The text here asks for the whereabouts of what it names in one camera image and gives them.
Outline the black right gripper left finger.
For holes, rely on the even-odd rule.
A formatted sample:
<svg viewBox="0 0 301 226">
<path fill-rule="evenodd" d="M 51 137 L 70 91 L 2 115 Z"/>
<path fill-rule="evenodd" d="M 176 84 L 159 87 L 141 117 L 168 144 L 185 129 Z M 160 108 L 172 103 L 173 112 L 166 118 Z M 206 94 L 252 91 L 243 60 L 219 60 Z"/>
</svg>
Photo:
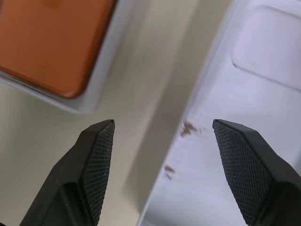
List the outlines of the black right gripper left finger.
<svg viewBox="0 0 301 226">
<path fill-rule="evenodd" d="M 97 226 L 109 180 L 115 130 L 105 120 L 82 131 L 54 165 L 20 226 Z"/>
</svg>

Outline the orange smartphone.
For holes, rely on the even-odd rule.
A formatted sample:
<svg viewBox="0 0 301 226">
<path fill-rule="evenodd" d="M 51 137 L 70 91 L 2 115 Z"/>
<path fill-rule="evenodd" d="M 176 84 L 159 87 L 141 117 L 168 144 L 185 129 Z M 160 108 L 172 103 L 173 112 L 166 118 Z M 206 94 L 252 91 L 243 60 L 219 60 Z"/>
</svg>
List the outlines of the orange smartphone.
<svg viewBox="0 0 301 226">
<path fill-rule="evenodd" d="M 0 0 L 0 71 L 60 97 L 78 97 L 117 1 Z"/>
</svg>

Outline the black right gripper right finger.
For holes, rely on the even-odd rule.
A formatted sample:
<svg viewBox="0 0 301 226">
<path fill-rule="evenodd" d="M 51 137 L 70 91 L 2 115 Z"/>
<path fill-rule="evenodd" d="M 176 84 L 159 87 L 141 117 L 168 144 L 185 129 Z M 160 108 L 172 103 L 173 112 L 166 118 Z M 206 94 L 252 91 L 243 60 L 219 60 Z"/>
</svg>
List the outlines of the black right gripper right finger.
<svg viewBox="0 0 301 226">
<path fill-rule="evenodd" d="M 212 125 L 228 185 L 248 226 L 301 226 L 301 176 L 254 129 Z"/>
</svg>

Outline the white plastic box tray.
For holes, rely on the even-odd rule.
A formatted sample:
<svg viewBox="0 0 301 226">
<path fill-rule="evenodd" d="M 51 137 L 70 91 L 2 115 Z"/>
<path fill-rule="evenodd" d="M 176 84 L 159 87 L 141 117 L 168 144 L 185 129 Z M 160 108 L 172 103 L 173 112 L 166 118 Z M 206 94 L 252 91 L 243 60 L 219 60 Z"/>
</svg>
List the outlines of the white plastic box tray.
<svg viewBox="0 0 301 226">
<path fill-rule="evenodd" d="M 301 0 L 234 0 L 137 226 L 247 226 L 214 119 L 258 131 L 301 174 Z"/>
</svg>

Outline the white box bottom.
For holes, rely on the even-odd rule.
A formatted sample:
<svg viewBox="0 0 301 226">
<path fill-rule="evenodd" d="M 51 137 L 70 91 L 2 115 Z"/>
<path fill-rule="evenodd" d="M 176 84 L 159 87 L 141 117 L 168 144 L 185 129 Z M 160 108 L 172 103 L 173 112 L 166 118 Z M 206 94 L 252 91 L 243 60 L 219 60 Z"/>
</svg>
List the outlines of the white box bottom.
<svg viewBox="0 0 301 226">
<path fill-rule="evenodd" d="M 92 67 L 87 86 L 79 97 L 60 97 L 2 71 L 0 71 L 0 84 L 14 87 L 69 113 L 84 115 L 93 112 L 98 107 L 105 83 L 112 70 L 134 2 L 135 0 L 117 0 L 106 35 L 97 52 L 97 58 Z"/>
</svg>

